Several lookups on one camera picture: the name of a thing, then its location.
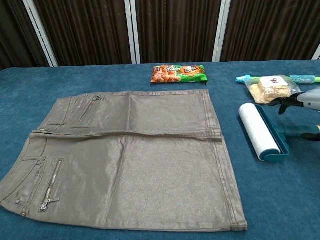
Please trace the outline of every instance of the curtain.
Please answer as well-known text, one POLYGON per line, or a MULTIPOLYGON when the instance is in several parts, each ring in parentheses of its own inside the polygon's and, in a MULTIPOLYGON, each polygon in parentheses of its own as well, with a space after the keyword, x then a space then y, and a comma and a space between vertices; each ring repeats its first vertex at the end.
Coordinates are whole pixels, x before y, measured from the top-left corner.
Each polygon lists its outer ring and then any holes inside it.
POLYGON ((307 60, 319 44, 319 0, 232 0, 221 61, 307 60))
POLYGON ((130 64, 123 0, 34 0, 59 66, 130 64))
POLYGON ((0 70, 48 66, 22 0, 0 0, 0 70))
POLYGON ((141 63, 211 62, 221 0, 136 0, 141 63))

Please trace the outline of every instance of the plastic bag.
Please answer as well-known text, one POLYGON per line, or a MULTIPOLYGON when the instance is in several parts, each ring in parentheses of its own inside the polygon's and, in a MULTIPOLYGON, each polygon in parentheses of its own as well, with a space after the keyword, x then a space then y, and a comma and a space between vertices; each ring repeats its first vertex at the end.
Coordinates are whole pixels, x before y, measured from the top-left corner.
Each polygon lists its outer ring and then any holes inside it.
POLYGON ((181 65, 161 65, 152 69, 152 84, 165 83, 207 83, 207 75, 205 74, 203 65, 181 66, 181 65))
POLYGON ((285 75, 263 76, 244 83, 257 104, 268 104, 276 98, 301 92, 298 85, 285 75))

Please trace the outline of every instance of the table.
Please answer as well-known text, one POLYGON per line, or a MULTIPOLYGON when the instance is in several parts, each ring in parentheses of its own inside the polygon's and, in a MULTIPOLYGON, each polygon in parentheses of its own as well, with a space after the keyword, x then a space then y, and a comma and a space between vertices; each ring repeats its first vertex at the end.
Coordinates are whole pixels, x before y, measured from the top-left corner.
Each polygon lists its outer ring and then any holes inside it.
MULTIPOLYGON (((157 232, 100 230, 37 222, 0 207, 2 239, 320 239, 320 146, 288 137, 290 156, 284 163, 258 160, 238 114, 244 103, 253 103, 244 84, 235 77, 320 75, 318 60, 175 63, 203 64, 208 84, 150 85, 157 64, 8 68, 0 72, 0 179, 18 158, 25 140, 49 113, 57 98, 93 92, 173 91, 208 89, 228 147, 248 222, 247 232, 157 232)), ((300 85, 302 91, 315 84, 300 85)), ((278 115, 278 106, 264 105, 278 125, 319 125, 320 113, 289 107, 278 115)))

